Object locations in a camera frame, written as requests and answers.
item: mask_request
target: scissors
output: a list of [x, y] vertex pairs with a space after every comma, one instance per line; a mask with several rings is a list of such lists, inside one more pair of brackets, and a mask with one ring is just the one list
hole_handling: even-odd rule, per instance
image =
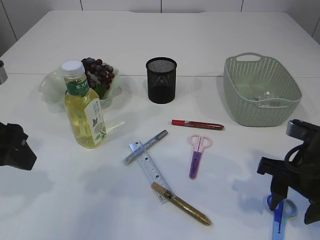
[[193, 155], [190, 166], [189, 178], [196, 179], [202, 153], [205, 149], [210, 148], [213, 143], [211, 138], [207, 136], [200, 136], [198, 134], [190, 136], [188, 140], [189, 143], [193, 146]]
[[[271, 206], [272, 195], [266, 199], [268, 206]], [[285, 228], [288, 218], [294, 217], [298, 214], [298, 208], [295, 203], [289, 199], [285, 199], [279, 203], [274, 210], [272, 240], [284, 240]]]

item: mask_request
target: blue scissors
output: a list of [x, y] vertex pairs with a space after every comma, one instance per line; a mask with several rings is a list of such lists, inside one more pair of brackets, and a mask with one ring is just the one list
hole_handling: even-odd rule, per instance
[[[268, 206], [271, 205], [272, 195], [269, 195], [266, 199]], [[276, 207], [273, 218], [273, 230], [272, 240], [284, 240], [285, 239], [285, 228], [288, 218], [294, 217], [298, 214], [298, 208], [293, 201], [284, 199]]]

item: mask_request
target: red marker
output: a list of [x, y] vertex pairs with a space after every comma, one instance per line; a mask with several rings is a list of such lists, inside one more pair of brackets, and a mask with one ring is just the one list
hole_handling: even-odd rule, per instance
[[184, 126], [189, 128], [197, 129], [210, 129], [210, 130], [224, 130], [225, 127], [221, 124], [199, 122], [199, 121], [182, 121], [182, 120], [172, 120], [172, 125]]

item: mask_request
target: plastic basket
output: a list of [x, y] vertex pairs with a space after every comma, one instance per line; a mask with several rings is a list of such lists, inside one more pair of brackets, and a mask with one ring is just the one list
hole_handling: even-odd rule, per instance
[[[241, 56], [259, 60], [238, 60]], [[302, 98], [296, 81], [279, 61], [252, 52], [226, 59], [223, 88], [235, 120], [250, 127], [281, 125]]]

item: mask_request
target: green tea bottle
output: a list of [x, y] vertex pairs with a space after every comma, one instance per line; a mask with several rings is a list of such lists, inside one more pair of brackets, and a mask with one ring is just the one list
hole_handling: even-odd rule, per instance
[[67, 88], [64, 107], [75, 139], [85, 148], [94, 149], [107, 137], [99, 96], [89, 88], [81, 61], [66, 61], [61, 68]]

